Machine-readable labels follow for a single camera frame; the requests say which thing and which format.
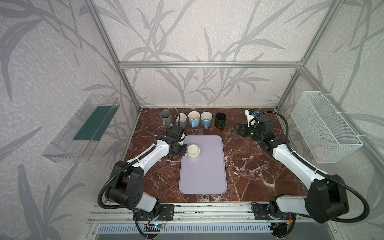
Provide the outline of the lilac purple mug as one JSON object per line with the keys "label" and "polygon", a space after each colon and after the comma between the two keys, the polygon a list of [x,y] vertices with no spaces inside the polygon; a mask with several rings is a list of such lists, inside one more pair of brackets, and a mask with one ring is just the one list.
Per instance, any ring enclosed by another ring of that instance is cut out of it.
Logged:
{"label": "lilac purple mug", "polygon": [[187,127],[187,115],[184,113],[177,114],[175,118],[175,125],[185,129]]}

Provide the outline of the cream white mug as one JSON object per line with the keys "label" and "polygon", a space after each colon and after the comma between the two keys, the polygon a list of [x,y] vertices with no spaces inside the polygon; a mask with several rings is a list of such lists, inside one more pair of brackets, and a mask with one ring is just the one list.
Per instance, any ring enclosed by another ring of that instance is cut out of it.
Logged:
{"label": "cream white mug", "polygon": [[187,147],[187,159],[191,162],[197,162],[200,159],[200,147],[195,144],[188,145]]}

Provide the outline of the grey mug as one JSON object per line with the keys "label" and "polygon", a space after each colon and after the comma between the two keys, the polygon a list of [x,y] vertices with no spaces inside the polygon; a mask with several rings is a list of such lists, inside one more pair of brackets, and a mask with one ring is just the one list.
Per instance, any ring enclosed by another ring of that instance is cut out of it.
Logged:
{"label": "grey mug", "polygon": [[160,113],[160,118],[162,120],[163,128],[169,129],[173,123],[173,116],[171,111],[164,110]]}

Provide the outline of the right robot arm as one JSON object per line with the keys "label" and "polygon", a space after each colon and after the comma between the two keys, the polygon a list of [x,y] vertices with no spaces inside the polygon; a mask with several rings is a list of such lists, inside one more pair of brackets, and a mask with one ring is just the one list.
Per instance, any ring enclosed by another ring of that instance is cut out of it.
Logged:
{"label": "right robot arm", "polygon": [[[272,218],[291,213],[322,224],[327,221],[357,223],[369,216],[368,201],[346,185],[343,178],[321,171],[294,151],[288,140],[283,141],[275,136],[273,121],[268,118],[267,112],[248,109],[245,114],[247,123],[234,125],[237,134],[256,141],[263,151],[285,165],[308,189],[306,196],[278,195],[271,198],[268,213]],[[357,217],[343,219],[341,216],[350,210],[347,193],[357,197],[364,209]]]}

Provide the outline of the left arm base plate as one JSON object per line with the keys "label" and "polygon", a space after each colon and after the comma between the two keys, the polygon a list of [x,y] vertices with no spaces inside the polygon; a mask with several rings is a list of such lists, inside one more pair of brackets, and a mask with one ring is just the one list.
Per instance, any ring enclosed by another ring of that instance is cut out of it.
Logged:
{"label": "left arm base plate", "polygon": [[134,213],[134,220],[137,221],[172,221],[174,218],[175,205],[172,204],[156,204],[154,209],[150,212],[139,210]]}

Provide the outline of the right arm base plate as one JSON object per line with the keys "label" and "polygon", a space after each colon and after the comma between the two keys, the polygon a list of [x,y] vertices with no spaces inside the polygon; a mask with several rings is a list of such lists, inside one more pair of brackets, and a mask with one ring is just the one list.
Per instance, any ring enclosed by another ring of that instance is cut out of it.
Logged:
{"label": "right arm base plate", "polygon": [[292,219],[290,213],[281,212],[275,204],[252,202],[250,207],[255,220],[276,220],[284,222]]}

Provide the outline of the black mug white rim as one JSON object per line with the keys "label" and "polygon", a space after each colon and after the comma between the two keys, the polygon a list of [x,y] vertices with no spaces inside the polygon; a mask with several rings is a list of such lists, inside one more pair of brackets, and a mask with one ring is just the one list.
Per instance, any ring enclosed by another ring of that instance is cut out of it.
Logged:
{"label": "black mug white rim", "polygon": [[227,116],[224,113],[216,113],[215,115],[215,127],[221,131],[224,130]]}

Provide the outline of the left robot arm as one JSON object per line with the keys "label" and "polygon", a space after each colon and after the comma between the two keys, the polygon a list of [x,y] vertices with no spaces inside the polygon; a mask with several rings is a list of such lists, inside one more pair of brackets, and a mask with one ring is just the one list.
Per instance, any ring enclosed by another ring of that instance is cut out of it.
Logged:
{"label": "left robot arm", "polygon": [[110,179],[104,184],[97,198],[99,207],[107,210],[128,209],[144,211],[152,215],[160,212],[160,201],[144,192],[146,173],[163,157],[185,156],[185,130],[181,127],[181,115],[177,114],[171,127],[155,136],[154,143],[143,153],[124,162],[117,162]]}

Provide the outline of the light blue mug front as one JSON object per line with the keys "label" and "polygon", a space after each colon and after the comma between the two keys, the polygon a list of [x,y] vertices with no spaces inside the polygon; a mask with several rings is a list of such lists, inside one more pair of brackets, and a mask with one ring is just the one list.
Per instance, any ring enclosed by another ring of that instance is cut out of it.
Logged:
{"label": "light blue mug front", "polygon": [[188,114],[189,122],[192,128],[197,128],[200,124],[200,113],[197,111],[191,111]]}

